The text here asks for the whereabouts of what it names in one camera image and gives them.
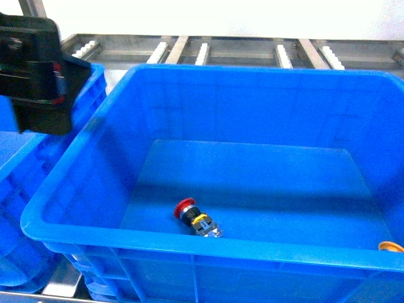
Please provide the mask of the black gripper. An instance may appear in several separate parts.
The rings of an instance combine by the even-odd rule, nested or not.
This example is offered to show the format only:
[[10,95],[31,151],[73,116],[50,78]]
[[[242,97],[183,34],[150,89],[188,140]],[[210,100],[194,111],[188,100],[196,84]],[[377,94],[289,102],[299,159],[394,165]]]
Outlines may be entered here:
[[89,62],[62,50],[54,21],[1,14],[1,130],[70,133],[91,74]]

